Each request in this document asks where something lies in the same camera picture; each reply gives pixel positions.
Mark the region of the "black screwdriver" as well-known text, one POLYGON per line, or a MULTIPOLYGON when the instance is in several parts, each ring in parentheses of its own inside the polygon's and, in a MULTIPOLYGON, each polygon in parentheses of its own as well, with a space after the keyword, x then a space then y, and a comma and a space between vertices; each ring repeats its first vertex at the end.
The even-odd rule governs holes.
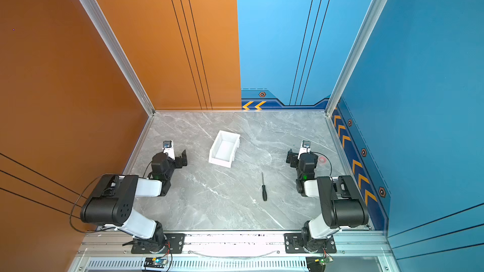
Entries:
POLYGON ((266 185, 265 185, 265 180, 264 180, 264 174, 263 173, 261 173, 261 178, 262 178, 262 198, 263 198, 263 201, 267 201, 268 200, 267 188, 266 188, 266 185))

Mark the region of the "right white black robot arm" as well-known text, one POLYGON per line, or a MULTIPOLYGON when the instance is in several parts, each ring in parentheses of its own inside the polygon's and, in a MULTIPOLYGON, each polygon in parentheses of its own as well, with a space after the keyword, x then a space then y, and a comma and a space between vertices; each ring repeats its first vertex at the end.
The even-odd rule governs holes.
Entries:
POLYGON ((367 225, 369 212, 351 176, 315 175, 318 155, 309 149, 299 153, 288 151, 286 162, 296 169, 296 190, 320 202, 319 215, 303 225, 301 238, 296 243, 307 253, 334 253, 333 236, 342 229, 367 225))

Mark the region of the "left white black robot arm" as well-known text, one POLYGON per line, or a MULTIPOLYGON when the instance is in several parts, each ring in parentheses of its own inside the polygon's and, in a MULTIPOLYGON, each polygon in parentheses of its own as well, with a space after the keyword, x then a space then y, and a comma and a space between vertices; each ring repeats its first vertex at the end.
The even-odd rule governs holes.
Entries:
POLYGON ((180 254, 185 234, 167 234, 161 222, 133 209, 136 197, 166 196, 176 169, 188 165, 187 152, 170 156, 168 151, 153 156, 152 171, 146 178, 137 175, 103 175, 84 203, 80 219, 87 224, 106 226, 132 236, 126 243, 132 254, 180 254))

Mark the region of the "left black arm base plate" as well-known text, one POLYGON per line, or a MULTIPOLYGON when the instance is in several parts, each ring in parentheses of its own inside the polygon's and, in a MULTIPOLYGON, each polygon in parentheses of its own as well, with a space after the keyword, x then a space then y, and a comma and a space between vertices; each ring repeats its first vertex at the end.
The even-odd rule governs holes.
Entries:
POLYGON ((152 239, 134 239, 132 254, 181 254, 184 248, 184 233, 165 233, 160 241, 152 239))

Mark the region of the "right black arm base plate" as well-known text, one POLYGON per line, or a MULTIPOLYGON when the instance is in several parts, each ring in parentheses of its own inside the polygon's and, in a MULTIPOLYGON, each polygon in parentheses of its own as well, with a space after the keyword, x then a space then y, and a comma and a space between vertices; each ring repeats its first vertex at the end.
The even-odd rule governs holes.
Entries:
POLYGON ((290 232, 284 234, 284 245, 286 253, 297 254, 297 253, 328 253, 336 254, 336 244, 334 238, 330 239, 313 239, 309 237, 304 239, 303 235, 299 232, 290 232))

